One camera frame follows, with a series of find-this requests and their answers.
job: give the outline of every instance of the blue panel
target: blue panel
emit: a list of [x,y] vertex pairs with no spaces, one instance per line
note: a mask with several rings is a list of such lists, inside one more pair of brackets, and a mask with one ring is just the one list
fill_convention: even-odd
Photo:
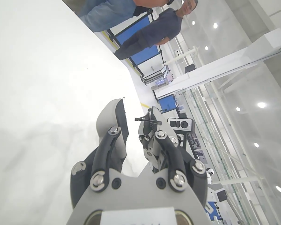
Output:
[[[149,17],[145,17],[132,27],[128,28],[126,31],[121,33],[119,36],[117,36],[117,40],[123,44],[123,42],[127,39],[129,39],[134,33],[136,33],[138,30],[142,29],[143,27],[150,24]],[[151,48],[146,48],[143,51],[133,55],[131,59],[134,61],[136,65],[139,65],[143,62],[145,62],[147,59],[151,58],[152,56],[155,56],[158,54],[157,46],[152,46]]]
[[158,100],[158,103],[160,104],[163,112],[168,112],[176,109],[176,101],[173,95]]
[[216,216],[219,221],[222,220],[222,217],[218,214],[218,211],[215,207],[215,202],[208,202],[208,203],[213,208],[213,212],[210,214],[210,213],[208,213],[208,211],[205,208],[204,209],[205,209],[205,212],[209,214],[209,218],[211,219],[211,221],[214,221],[214,218],[213,218],[214,216]]

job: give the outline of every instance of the white pillar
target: white pillar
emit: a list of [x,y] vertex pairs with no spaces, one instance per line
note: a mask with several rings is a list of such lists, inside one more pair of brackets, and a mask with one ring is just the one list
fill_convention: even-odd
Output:
[[177,77],[169,85],[157,89],[155,91],[156,97],[162,98],[177,91],[211,82],[241,69],[250,68],[280,52],[281,29],[275,29],[244,49]]

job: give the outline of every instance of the white label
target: white label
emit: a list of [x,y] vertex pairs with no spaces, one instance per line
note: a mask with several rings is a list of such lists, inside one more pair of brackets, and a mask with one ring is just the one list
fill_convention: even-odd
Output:
[[177,225],[173,207],[103,211],[100,225]]
[[213,208],[211,207],[211,205],[208,202],[206,202],[206,204],[205,204],[205,209],[207,210],[207,212],[209,214],[213,213]]

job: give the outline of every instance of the jeans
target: jeans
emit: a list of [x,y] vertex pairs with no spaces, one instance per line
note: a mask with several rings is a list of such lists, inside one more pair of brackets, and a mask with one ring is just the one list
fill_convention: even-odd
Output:
[[133,17],[133,0],[86,0],[79,17],[93,31],[100,32]]
[[127,39],[118,50],[116,50],[115,55],[119,60],[124,60],[141,52],[147,47],[148,43],[142,32],[137,31],[129,39]]

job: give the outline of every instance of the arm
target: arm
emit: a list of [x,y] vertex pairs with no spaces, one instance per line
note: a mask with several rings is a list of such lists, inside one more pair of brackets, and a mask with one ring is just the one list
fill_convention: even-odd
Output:
[[162,44],[166,44],[167,42],[169,42],[169,38],[165,37],[164,39],[162,39],[160,42],[158,42],[156,45],[162,45]]
[[170,0],[133,0],[137,6],[145,8],[162,7],[170,2]]

